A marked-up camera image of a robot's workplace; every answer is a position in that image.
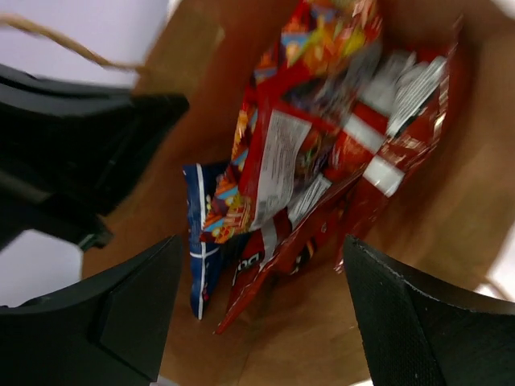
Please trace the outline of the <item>bright red patterned snack bag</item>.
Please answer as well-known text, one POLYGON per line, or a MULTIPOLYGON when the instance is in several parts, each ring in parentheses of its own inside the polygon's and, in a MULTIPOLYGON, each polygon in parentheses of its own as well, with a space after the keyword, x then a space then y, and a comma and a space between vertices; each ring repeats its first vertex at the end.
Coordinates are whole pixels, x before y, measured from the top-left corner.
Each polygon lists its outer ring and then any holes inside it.
POLYGON ((381 56, 375 1, 301 1, 245 90, 200 239, 261 228, 316 178, 381 56))

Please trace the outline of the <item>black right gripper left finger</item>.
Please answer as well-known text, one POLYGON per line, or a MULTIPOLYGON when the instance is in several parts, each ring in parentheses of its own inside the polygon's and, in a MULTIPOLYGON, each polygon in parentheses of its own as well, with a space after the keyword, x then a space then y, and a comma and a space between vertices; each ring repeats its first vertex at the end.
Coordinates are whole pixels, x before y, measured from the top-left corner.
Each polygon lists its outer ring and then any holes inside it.
POLYGON ((1 308, 3 385, 157 382, 182 272, 168 237, 128 261, 1 308))

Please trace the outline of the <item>dark red chip bag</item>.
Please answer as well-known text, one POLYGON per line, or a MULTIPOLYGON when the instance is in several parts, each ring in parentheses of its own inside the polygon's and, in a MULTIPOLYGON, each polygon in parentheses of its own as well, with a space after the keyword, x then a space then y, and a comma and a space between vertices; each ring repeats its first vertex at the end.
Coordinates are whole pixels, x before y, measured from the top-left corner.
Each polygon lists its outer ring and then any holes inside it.
POLYGON ((401 185, 438 145, 446 120, 450 62, 457 33, 439 42, 385 41, 373 80, 360 102, 382 119, 379 143, 356 185, 337 233, 335 270, 344 269, 344 239, 363 239, 401 185))
POLYGON ((269 277, 297 273, 331 239, 344 213, 348 193, 359 177, 355 173, 330 187, 298 224, 293 225, 283 209, 251 233, 235 268, 226 314, 215 330, 217 335, 240 316, 269 277))

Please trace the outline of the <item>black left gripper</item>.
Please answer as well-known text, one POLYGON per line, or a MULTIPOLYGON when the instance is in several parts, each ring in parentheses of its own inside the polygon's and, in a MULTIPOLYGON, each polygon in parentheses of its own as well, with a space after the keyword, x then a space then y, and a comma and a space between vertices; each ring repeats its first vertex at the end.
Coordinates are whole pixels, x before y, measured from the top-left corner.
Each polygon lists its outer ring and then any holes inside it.
POLYGON ((103 223, 189 107, 177 93, 69 83, 1 68, 1 244, 36 230, 103 248, 103 223))

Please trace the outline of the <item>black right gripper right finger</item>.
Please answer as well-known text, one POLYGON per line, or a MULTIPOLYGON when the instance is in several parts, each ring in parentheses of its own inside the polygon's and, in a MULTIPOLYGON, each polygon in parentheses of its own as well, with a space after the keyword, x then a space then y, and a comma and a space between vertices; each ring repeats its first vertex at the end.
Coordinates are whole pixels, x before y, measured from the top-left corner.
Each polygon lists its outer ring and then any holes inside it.
POLYGON ((514 304, 344 242, 346 275, 375 385, 512 385, 514 304))

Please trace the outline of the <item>red paper bag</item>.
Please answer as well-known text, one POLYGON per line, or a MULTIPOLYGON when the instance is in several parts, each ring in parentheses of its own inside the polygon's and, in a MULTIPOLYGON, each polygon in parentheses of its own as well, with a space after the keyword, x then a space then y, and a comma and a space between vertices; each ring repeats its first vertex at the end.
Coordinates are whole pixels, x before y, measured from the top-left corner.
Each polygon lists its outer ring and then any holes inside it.
MULTIPOLYGON (((165 236, 186 230, 184 161, 229 154, 247 76, 294 9, 292 1, 184 1, 147 63, 172 68, 174 54, 206 58, 214 25, 225 31, 188 114, 143 181, 107 220, 113 242, 84 256, 90 277, 165 236)), ((387 1, 385 25, 405 43, 459 33, 451 66, 447 135, 393 197, 367 236, 374 248, 473 290, 504 251, 514 224, 514 4, 511 1, 387 1)), ((181 385, 350 385, 368 377, 347 282, 332 248, 300 274, 267 286, 226 333, 212 301, 197 322, 180 290, 162 373, 181 385)))

